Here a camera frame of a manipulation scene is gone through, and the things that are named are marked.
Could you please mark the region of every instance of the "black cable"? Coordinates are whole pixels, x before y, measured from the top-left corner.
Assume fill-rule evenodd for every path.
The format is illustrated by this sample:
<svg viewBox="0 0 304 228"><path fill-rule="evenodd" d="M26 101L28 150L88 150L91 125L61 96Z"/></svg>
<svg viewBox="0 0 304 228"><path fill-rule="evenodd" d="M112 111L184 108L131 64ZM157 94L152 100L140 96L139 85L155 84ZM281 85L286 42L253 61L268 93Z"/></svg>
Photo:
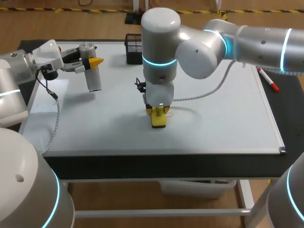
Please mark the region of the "black cable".
<svg viewBox="0 0 304 228"><path fill-rule="evenodd" d="M91 5L92 3L93 3L93 0L91 0L88 4L83 5L83 4L80 3L80 0L78 0L78 5L79 5L79 6L89 6L89 5Z"/></svg>
<svg viewBox="0 0 304 228"><path fill-rule="evenodd" d="M44 84L39 80L39 78L38 78L39 72L40 72L40 70L38 70L38 71L36 72L36 74L35 74L36 80L37 80L43 87L45 87L45 89L47 90L47 93L48 93L48 94L50 94L55 100L57 100L57 99L58 99L57 94L55 94L53 91L49 90L49 88L47 87L47 86L48 86L48 81L46 80L46 85L44 85Z"/></svg>

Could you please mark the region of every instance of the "glowing blue light ring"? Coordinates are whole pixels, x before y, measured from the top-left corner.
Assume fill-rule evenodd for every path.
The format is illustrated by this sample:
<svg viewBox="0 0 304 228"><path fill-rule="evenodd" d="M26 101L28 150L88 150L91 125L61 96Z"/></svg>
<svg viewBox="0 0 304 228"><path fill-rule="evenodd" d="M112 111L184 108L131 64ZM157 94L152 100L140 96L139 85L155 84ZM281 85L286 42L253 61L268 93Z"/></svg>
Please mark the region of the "glowing blue light ring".
<svg viewBox="0 0 304 228"><path fill-rule="evenodd" d="M298 213L298 215L300 216L300 218L304 221L304 216L300 212L299 208L296 206L295 201L294 201L294 199L293 199L293 197L291 195L290 188L289 188L289 173L290 173L291 167L289 168L289 171L288 171L288 174L287 174L287 181L286 181L287 182L287 192L288 192L288 196L289 196L289 199L291 201L291 204L293 205L295 211Z"/></svg>
<svg viewBox="0 0 304 228"><path fill-rule="evenodd" d="M221 40L223 41L223 43L224 43L224 45L225 45L225 48L226 48L225 56L226 56L226 54L227 54L227 52L228 52L228 47L227 47L227 43L226 43L226 41L224 40L224 38L222 37L222 35L221 35L218 31L212 31L212 30L209 30L209 29L205 29L204 31L206 31L206 32L212 32L212 33L214 33L214 34L219 35L219 37L221 38Z"/></svg>
<svg viewBox="0 0 304 228"><path fill-rule="evenodd" d="M45 224L43 225L42 228L46 228L47 225L49 224L50 220L52 219L52 217L54 216L55 214L55 211L57 209L57 206L58 206L58 202L59 202L59 180L58 180L58 177L56 176L55 172L53 171L55 177L56 177L56 181L57 181L57 199L56 199L56 203L54 205L54 208L53 208L53 211L51 213L51 215L48 217L47 221L45 222Z"/></svg>
<svg viewBox="0 0 304 228"><path fill-rule="evenodd" d="M15 89L15 90L11 90L11 91L8 91L8 92L4 92L4 93L0 94L0 96L6 96L6 95L14 94L14 93L17 93L17 92L20 92L20 90Z"/></svg>
<svg viewBox="0 0 304 228"><path fill-rule="evenodd" d="M169 62L169 63L153 63L153 62L150 62L150 61L148 61L147 59L145 59L143 56L142 56L142 59L145 61L145 62L147 62L147 63L149 63L149 64L151 64L151 65L153 65L153 66L158 66L158 67L164 67L164 66L167 66L167 65L170 65L170 64L172 64L172 63L175 63L175 61L176 61L176 59L175 60L173 60L173 61L171 61L171 62Z"/></svg>
<svg viewBox="0 0 304 228"><path fill-rule="evenodd" d="M292 28L290 28L287 33L286 33L286 36L285 36L285 40L284 40L284 44L283 44L283 48L282 48L282 53L281 53L281 62L280 62L280 68L281 68L281 71L285 71L284 70L284 58L285 58L285 52L286 52L286 47L287 47L287 42L288 42L288 39L289 39L289 35L290 35L290 32L291 32Z"/></svg>

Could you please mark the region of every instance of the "yellow and black tape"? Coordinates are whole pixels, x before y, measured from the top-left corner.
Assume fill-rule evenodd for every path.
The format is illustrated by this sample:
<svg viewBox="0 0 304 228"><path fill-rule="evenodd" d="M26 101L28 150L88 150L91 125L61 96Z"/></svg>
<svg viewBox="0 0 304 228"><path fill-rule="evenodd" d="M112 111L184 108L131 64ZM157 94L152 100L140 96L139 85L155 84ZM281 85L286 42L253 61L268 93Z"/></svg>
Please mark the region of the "yellow and black tape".
<svg viewBox="0 0 304 228"><path fill-rule="evenodd" d="M80 12L93 12L93 13L127 13L132 12L132 10L127 9L74 9L74 8L15 8L15 7L0 7L0 11L80 11ZM208 13L219 13L219 11L214 10L196 10L196 11L188 11L188 10L178 10L176 11L179 14L208 14ZM254 10L254 9L242 9L242 10L221 10L220 12L224 13L304 13L304 9L273 9L273 10Z"/></svg>
<svg viewBox="0 0 304 228"><path fill-rule="evenodd" d="M186 11L186 10L178 10L176 11L179 14L200 14L200 13L218 13L218 11L213 10L197 10L197 11ZM225 13L304 13L304 9L273 9L273 10L254 10L254 9L242 9L242 10L221 10L220 12Z"/></svg>
<svg viewBox="0 0 304 228"><path fill-rule="evenodd" d="M0 11L76 11L76 12L93 12L93 13L127 13L132 10L127 9L74 9L74 8L15 8L15 7L0 7Z"/></svg>
<svg viewBox="0 0 304 228"><path fill-rule="evenodd" d="M225 20L225 21L228 21L227 20L227 12L224 12L224 11L217 11L217 14L218 14L218 17L222 20Z"/></svg>

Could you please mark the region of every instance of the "cable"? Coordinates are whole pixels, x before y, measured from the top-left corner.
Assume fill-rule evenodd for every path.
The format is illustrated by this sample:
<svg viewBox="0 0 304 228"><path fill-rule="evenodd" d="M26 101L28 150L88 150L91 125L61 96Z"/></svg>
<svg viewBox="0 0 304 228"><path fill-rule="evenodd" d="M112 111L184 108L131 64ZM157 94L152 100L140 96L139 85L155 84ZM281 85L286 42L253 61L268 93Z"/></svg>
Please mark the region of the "cable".
<svg viewBox="0 0 304 228"><path fill-rule="evenodd" d="M47 149L43 152L41 152L40 154L44 154L46 152L49 151L49 149L51 148L52 144L53 144L53 141L55 140L55 137L56 137L56 133L57 133L57 129L58 129L58 125L59 125L59 120L60 120L60 103L58 101L58 96L57 94L55 94L53 91L49 90L49 88L47 87L48 86L48 81L46 80L46 85L44 85L39 79L38 79L38 74L39 74L40 70L38 70L35 74L35 78L36 80L46 89L47 93L50 94L54 100L56 101L56 104L57 104L57 118L56 118L56 124L55 124L55 128L54 128L54 131L53 131L53 134L52 134L52 137L47 145Z"/></svg>
<svg viewBox="0 0 304 228"><path fill-rule="evenodd" d="M188 97L188 98L180 98L180 99L174 99L173 101L190 101L190 100L196 100L196 99L200 99L200 98L203 98L203 97L206 97L206 96L209 96L213 93L215 93L216 91L218 91L222 85L224 84L227 76L228 76L228 73L229 73L229 70L231 69L232 65L235 63L235 61L231 61L226 69L226 72L223 76L223 79L221 80L221 82L219 83L219 85L214 89L212 90L211 92L208 92L206 94L203 94L203 95L200 95L200 96L194 96L194 97Z"/></svg>
<svg viewBox="0 0 304 228"><path fill-rule="evenodd" d="M60 103L59 103L58 100L56 100L56 104L57 104L57 118L56 118L55 128L54 128L51 140L48 143L47 149L45 151L43 151L41 154L44 154L44 153L49 151L49 149L51 148L51 146L53 144L53 141L55 140L55 137L56 137L56 133L57 133L58 125L59 125L59 120L60 120L60 111L61 111Z"/></svg>
<svg viewBox="0 0 304 228"><path fill-rule="evenodd" d="M79 6L89 6L89 5L91 5L92 3L93 3L93 0L91 0L88 4L84 4L84 5L83 5L83 4L80 3L80 0L78 0L78 5L79 5Z"/></svg>

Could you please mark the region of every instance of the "black mat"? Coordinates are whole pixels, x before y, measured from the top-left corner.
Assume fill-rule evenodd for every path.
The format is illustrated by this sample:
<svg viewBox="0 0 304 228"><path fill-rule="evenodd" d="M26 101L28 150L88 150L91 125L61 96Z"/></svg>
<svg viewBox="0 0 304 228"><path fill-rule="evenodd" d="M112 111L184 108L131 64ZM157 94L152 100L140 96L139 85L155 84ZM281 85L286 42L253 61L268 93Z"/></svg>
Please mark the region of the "black mat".
<svg viewBox="0 0 304 228"><path fill-rule="evenodd" d="M30 52L43 40L22 41ZM304 152L304 92L295 76L269 76L280 88L262 84L280 130L286 155L147 155L46 158L61 179L279 177ZM29 102L34 82L20 85Z"/></svg>

